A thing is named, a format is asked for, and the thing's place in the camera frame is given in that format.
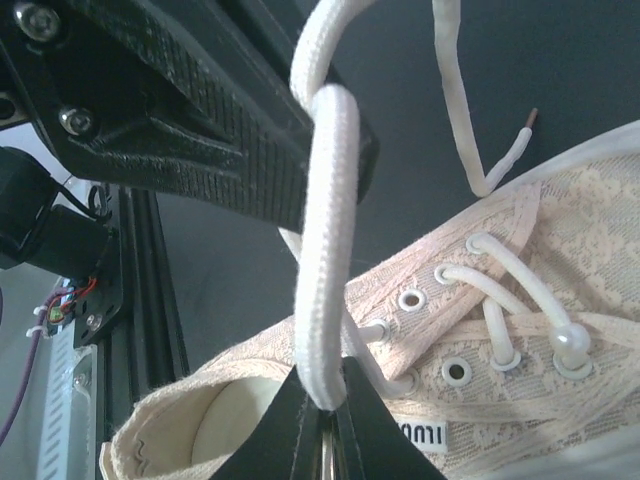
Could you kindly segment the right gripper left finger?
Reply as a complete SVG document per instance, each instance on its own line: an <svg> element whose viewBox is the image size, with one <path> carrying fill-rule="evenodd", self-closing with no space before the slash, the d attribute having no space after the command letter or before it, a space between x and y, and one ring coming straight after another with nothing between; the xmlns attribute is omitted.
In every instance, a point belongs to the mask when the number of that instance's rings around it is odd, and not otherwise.
<svg viewBox="0 0 640 480"><path fill-rule="evenodd" d="M213 480L311 480L320 477L320 410L291 372L239 449Z"/></svg>

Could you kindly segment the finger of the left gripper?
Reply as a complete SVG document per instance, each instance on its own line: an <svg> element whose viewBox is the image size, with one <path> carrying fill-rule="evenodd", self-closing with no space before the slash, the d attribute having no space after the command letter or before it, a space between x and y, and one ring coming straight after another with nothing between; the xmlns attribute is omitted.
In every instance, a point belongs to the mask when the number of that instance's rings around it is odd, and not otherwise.
<svg viewBox="0 0 640 480"><path fill-rule="evenodd" d="M77 177L300 231L313 124L294 1L5 1L1 62Z"/></svg>

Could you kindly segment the beige lace sneaker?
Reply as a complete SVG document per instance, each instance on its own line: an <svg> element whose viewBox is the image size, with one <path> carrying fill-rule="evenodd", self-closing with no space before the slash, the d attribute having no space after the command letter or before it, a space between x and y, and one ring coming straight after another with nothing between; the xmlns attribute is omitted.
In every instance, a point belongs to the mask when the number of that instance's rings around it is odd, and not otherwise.
<svg viewBox="0 0 640 480"><path fill-rule="evenodd" d="M497 260L467 249L478 233L504 245L585 327L587 377L557 371L549 319ZM638 123L555 156L347 278L344 301L384 377L419 380L408 395L378 394L444 477L637 478ZM293 312L143 398L102 445L102 476L211 479L298 374L294 334ZM320 477L329 478L338 408L316 407Z"/></svg>

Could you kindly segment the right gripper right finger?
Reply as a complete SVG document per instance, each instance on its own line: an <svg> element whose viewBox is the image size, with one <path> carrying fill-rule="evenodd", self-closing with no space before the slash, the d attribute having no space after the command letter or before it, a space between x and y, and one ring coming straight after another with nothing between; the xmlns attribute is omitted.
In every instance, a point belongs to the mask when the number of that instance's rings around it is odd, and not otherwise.
<svg viewBox="0 0 640 480"><path fill-rule="evenodd" d="M437 480L444 475L399 429L357 359L342 360L347 397L334 413L338 479Z"/></svg>

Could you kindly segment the white shoelace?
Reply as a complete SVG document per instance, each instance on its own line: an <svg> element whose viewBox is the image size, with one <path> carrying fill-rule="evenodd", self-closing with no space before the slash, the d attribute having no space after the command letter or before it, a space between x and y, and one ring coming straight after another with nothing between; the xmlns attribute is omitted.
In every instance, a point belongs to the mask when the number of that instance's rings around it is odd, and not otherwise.
<svg viewBox="0 0 640 480"><path fill-rule="evenodd" d="M323 82L346 26L375 1L319 1L306 21L294 50L289 86L313 123L303 233L283 228L281 236L299 269L294 302L294 359L302 386L322 410L336 410L346 399L341 373L341 347L355 356L377 393L399 398L418 386L416 375L387 380L363 333L348 313L344 288L351 260L357 203L360 113L353 95ZM485 174L477 149L458 55L461 1L432 1L434 45L442 89L459 158L472 192L486 197L494 191L531 138L531 112L502 159ZM591 337L543 282L513 253L488 233L472 235L467 249L489 254L505 267L549 319L553 363L571 380L587 377L593 363Z"/></svg>

